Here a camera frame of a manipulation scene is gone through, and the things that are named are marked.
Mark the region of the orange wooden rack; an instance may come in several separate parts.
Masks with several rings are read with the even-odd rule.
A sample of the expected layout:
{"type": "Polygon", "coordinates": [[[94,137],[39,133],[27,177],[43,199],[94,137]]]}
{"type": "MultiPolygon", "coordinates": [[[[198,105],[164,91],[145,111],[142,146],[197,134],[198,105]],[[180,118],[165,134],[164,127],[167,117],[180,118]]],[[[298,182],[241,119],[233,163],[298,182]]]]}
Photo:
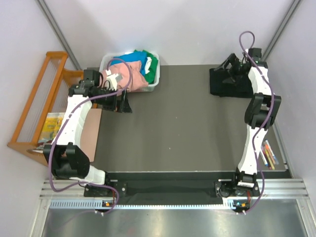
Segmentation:
{"type": "Polygon", "coordinates": [[[39,71],[32,91],[26,100],[21,117],[7,146],[30,159],[47,166],[45,157],[33,152],[48,113],[64,112],[68,90],[82,79],[83,71],[65,68],[68,54],[49,51],[39,71]]]}

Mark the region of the pack of markers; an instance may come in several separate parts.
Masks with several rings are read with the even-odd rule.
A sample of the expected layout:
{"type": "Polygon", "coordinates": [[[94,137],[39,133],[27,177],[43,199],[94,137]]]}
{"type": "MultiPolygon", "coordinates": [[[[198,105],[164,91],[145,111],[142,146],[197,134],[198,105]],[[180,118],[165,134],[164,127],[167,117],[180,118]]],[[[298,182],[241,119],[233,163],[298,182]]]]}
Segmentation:
{"type": "Polygon", "coordinates": [[[279,165],[279,161],[273,152],[268,140],[264,140],[260,150],[260,157],[264,163],[264,166],[269,170],[276,170],[279,165]]]}

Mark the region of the green t-shirt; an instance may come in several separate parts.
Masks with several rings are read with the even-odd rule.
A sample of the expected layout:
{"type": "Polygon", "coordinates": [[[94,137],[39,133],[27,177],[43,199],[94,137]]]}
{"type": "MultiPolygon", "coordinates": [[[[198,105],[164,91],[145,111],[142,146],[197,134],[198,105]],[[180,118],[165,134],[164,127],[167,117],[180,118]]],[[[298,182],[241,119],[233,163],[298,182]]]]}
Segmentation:
{"type": "Polygon", "coordinates": [[[158,59],[152,53],[142,50],[134,50],[141,61],[140,73],[144,76],[148,84],[153,84],[158,67],[158,59]]]}

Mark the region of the yellow book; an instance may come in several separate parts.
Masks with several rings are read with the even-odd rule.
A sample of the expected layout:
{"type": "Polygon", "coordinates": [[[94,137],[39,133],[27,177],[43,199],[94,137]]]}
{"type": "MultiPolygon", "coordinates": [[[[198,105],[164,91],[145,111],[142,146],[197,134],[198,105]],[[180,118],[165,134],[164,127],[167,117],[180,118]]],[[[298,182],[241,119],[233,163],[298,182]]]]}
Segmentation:
{"type": "Polygon", "coordinates": [[[65,113],[48,113],[45,119],[41,134],[39,136],[38,144],[35,149],[28,150],[31,154],[42,154],[45,145],[50,145],[55,139],[65,113]]]}

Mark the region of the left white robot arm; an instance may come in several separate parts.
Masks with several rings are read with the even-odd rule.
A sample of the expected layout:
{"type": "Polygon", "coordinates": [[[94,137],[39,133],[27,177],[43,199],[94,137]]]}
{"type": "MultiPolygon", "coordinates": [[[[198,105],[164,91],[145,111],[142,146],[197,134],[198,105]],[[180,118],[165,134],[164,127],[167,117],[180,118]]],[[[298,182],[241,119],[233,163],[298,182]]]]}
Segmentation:
{"type": "Polygon", "coordinates": [[[88,155],[81,149],[81,134],[93,104],[102,104],[106,110],[113,112],[132,111],[127,98],[128,86],[117,88],[121,79],[120,74],[109,70],[103,75],[86,69],[83,78],[70,86],[61,127],[51,144],[43,147],[51,177],[94,184],[96,192],[102,196],[111,192],[112,184],[106,180],[106,172],[92,166],[88,155]]]}

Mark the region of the white laundry basket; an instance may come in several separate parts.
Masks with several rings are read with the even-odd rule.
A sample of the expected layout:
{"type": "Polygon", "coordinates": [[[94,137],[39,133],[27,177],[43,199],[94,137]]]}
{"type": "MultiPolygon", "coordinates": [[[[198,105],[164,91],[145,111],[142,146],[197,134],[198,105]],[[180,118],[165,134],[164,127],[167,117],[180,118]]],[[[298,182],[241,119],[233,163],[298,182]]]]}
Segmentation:
{"type": "Polygon", "coordinates": [[[116,56],[121,56],[124,55],[123,53],[119,54],[107,54],[102,58],[101,64],[99,71],[102,73],[103,76],[106,77],[106,70],[110,70],[112,74],[121,74],[122,75],[122,80],[118,82],[118,89],[123,88],[128,84],[129,82],[129,75],[132,75],[132,79],[130,84],[128,84],[127,91],[128,92],[152,92],[154,88],[158,85],[159,83],[159,77],[160,77],[160,60],[159,56],[155,53],[152,53],[154,56],[157,57],[158,59],[158,67],[157,67],[157,72],[155,76],[155,80],[153,84],[148,84],[144,78],[144,76],[140,73],[141,69],[141,62],[136,61],[136,62],[125,62],[121,60],[121,63],[115,64],[115,65],[110,65],[112,61],[114,61],[114,57],[116,56]]]}

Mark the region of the blue t-shirt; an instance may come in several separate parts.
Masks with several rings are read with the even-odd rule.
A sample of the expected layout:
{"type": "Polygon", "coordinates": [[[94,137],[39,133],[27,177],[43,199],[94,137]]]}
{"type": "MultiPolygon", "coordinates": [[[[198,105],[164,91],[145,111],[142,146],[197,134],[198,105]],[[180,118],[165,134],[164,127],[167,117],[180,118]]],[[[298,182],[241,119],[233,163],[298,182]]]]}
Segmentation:
{"type": "Polygon", "coordinates": [[[147,53],[143,52],[143,51],[134,51],[130,54],[124,54],[121,56],[116,56],[114,57],[114,61],[111,62],[111,66],[121,63],[121,60],[125,61],[125,62],[136,62],[136,61],[140,61],[141,62],[141,66],[144,67],[146,62],[147,62],[147,53]]]}

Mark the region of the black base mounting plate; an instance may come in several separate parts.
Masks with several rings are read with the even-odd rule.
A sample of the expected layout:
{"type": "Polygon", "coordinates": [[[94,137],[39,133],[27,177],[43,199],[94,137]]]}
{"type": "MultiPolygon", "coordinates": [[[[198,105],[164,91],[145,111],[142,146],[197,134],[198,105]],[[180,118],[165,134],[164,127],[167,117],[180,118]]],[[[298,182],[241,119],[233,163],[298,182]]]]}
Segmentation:
{"type": "Polygon", "coordinates": [[[107,172],[105,185],[119,192],[119,204],[220,204],[259,195],[257,184],[238,187],[233,171],[107,172]]]}

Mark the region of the black t-shirt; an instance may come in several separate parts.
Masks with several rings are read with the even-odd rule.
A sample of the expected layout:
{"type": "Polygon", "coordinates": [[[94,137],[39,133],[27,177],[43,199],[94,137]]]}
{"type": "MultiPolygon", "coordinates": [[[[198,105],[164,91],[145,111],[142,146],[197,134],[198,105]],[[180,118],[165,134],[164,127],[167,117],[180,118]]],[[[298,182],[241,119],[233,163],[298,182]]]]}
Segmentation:
{"type": "Polygon", "coordinates": [[[210,94],[233,98],[251,98],[253,96],[253,89],[248,75],[244,75],[239,84],[223,84],[224,73],[228,72],[209,70],[210,94]]]}

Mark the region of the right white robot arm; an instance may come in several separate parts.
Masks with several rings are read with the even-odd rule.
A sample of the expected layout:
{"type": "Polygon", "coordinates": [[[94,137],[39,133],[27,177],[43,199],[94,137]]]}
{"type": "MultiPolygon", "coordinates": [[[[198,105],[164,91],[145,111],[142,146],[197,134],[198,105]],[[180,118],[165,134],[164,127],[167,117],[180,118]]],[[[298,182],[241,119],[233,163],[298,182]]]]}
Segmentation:
{"type": "Polygon", "coordinates": [[[247,129],[242,158],[231,181],[220,181],[220,196],[241,196],[247,192],[258,195],[257,172],[261,145],[269,128],[274,124],[281,97],[270,88],[268,65],[262,61],[259,48],[250,48],[239,60],[232,53],[217,68],[209,70],[210,93],[219,97],[249,98],[244,115],[247,129]]]}

